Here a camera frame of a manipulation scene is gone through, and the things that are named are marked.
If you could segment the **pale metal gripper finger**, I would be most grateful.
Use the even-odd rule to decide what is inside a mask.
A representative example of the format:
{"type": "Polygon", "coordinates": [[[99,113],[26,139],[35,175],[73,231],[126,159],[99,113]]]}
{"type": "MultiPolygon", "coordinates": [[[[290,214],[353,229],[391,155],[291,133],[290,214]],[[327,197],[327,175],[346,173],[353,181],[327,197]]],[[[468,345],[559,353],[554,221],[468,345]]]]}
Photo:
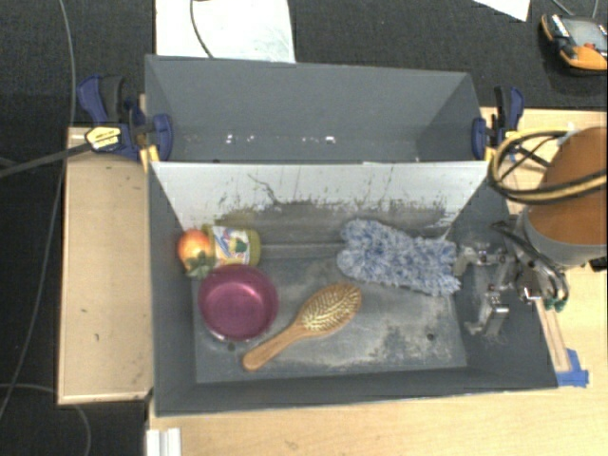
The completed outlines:
{"type": "Polygon", "coordinates": [[[468,266],[484,267],[498,264],[503,257],[502,249],[490,251],[487,247],[463,246],[453,264],[453,274],[462,276],[468,266]]]}
{"type": "Polygon", "coordinates": [[[477,318],[467,321],[465,328],[471,335],[498,335],[509,313],[509,306],[502,303],[499,294],[485,293],[481,296],[477,318]]]}

